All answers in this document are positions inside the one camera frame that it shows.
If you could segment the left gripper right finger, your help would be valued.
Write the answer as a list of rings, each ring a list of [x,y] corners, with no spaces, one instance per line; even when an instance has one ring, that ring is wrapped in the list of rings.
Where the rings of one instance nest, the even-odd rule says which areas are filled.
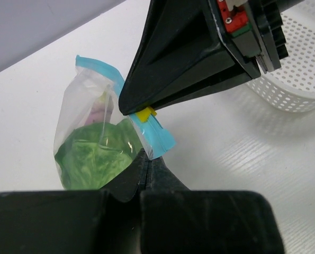
[[[283,253],[272,207],[248,190],[190,190],[162,158],[140,193],[142,253]]]

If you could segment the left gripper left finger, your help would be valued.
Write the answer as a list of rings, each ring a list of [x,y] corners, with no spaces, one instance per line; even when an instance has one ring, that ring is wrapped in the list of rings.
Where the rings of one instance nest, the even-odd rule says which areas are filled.
[[[148,158],[98,190],[0,192],[0,253],[140,253],[140,177]]]

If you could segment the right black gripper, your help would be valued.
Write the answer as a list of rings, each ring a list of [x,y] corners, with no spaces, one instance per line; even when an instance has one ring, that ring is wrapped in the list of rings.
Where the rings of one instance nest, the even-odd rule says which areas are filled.
[[[281,17],[288,7],[288,1],[151,1],[120,111],[162,109],[279,69],[289,55]]]

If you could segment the clear zip top bag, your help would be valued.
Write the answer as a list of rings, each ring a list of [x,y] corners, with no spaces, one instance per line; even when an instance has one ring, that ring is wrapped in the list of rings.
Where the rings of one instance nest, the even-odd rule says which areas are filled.
[[[176,144],[152,108],[123,115],[124,85],[113,66],[77,56],[76,76],[64,92],[53,154],[64,189],[99,189],[123,172],[143,150],[149,159]]]

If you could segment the yellow zip slider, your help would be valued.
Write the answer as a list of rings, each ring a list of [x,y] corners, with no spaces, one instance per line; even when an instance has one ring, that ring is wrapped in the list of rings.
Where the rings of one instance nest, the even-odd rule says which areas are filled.
[[[136,113],[137,118],[142,123],[147,122],[150,116],[156,116],[156,115],[157,115],[156,111],[150,106]]]

